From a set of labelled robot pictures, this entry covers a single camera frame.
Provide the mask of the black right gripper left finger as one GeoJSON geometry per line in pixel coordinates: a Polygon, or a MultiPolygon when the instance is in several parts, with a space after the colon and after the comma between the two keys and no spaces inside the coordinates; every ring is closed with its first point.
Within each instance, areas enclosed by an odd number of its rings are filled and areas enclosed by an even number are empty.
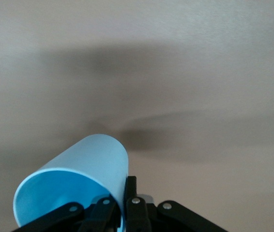
{"type": "Polygon", "coordinates": [[[67,203],[15,231],[116,232],[117,203],[113,197],[103,197],[87,208],[76,202],[67,203]]]}

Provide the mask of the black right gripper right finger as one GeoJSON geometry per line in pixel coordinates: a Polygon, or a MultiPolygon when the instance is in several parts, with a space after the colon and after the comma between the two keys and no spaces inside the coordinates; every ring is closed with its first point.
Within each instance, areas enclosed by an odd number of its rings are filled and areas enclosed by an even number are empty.
{"type": "Polygon", "coordinates": [[[125,186],[127,232],[224,232],[225,229],[183,205],[167,200],[157,206],[137,195],[137,178],[125,186]]]}

